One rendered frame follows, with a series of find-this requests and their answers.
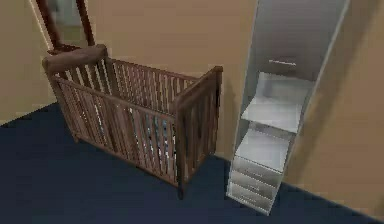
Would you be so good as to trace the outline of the tall grey shelf cabinet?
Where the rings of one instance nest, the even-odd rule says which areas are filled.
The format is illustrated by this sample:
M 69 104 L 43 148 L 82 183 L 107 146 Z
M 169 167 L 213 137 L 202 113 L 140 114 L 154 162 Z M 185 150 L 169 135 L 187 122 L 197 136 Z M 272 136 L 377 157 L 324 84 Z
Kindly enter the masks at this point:
M 268 216 L 350 0 L 258 0 L 226 196 Z

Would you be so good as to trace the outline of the brown framed standing mirror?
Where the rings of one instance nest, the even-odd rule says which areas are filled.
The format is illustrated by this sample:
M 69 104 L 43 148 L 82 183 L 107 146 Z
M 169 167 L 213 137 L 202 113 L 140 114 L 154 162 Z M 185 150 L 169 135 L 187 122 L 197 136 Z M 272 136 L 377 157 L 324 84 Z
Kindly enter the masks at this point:
M 49 37 L 49 54 L 70 52 L 95 44 L 86 0 L 33 1 Z

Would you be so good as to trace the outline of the brown wooden baby crib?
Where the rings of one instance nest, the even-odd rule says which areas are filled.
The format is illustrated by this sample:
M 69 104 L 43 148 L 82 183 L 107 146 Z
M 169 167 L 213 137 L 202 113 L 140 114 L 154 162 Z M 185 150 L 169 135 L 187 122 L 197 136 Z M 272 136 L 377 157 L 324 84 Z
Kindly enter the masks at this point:
M 102 44 L 48 56 L 42 66 L 74 140 L 179 193 L 216 151 L 220 66 L 193 77 L 113 59 Z

